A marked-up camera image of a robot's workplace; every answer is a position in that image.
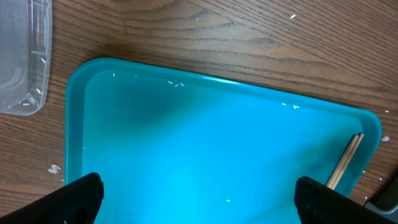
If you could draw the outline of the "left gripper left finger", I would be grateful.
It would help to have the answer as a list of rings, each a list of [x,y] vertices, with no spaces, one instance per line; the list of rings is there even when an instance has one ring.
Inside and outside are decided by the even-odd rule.
[[[92,172],[1,217],[1,224],[93,224],[103,199],[103,182]]]

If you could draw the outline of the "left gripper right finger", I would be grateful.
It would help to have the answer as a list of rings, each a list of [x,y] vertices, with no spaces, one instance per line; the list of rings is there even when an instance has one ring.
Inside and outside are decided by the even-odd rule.
[[[294,204],[302,224],[394,224],[306,176],[296,181]]]

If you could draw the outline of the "wooden chopstick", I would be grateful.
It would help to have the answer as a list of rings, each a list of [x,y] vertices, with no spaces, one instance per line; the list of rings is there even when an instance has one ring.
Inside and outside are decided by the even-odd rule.
[[[344,154],[342,155],[341,159],[339,160],[339,163],[338,163],[337,166],[335,167],[335,169],[334,169],[332,175],[331,175],[330,178],[328,179],[328,182],[326,183],[326,186],[327,186],[328,188],[330,188],[330,189],[333,188],[333,184],[335,183],[336,178],[337,178],[338,174],[340,173],[340,170],[341,170],[343,164],[345,163],[345,160],[347,159],[349,153],[351,152],[351,150],[352,150],[354,144],[356,143],[357,139],[358,139],[358,135],[355,134],[355,135],[353,136],[352,140],[350,141],[350,143],[348,144],[348,146],[347,146],[347,148],[346,148]]]
[[[343,174],[345,173],[345,170],[347,169],[348,165],[350,164],[350,162],[351,162],[351,160],[352,160],[357,148],[359,147],[361,141],[363,140],[363,137],[364,137],[363,133],[358,135],[358,139],[357,139],[356,143],[354,144],[351,152],[349,153],[347,159],[345,160],[345,163],[343,164],[343,166],[342,166],[342,168],[340,170],[340,173],[338,174],[338,176],[336,178],[336,181],[333,184],[332,190],[335,190],[336,186],[338,185],[340,179],[342,178]]]

